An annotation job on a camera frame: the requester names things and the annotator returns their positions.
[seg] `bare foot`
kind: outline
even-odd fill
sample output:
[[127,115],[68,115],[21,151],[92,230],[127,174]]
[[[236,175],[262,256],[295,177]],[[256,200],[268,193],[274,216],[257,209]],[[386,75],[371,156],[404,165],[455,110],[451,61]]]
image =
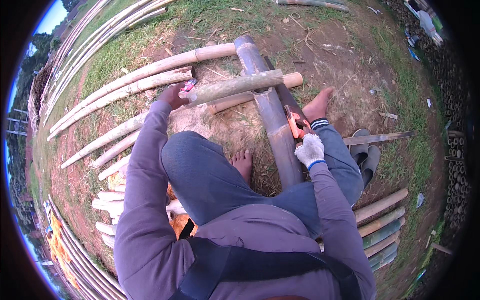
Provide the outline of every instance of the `bare foot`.
[[230,160],[230,164],[240,172],[243,179],[250,186],[250,174],[252,173],[252,154],[250,150],[237,152]]
[[326,118],[328,99],[333,95],[334,91],[335,88],[332,86],[322,90],[312,102],[302,109],[308,122],[312,123],[316,119]]

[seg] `glove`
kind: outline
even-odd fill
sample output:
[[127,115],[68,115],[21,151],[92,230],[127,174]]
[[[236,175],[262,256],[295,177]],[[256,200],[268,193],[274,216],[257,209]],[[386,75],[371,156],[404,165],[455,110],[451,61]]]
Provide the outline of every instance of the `glove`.
[[306,134],[303,137],[303,144],[295,150],[295,156],[307,166],[308,171],[314,164],[325,163],[324,144],[316,134]]

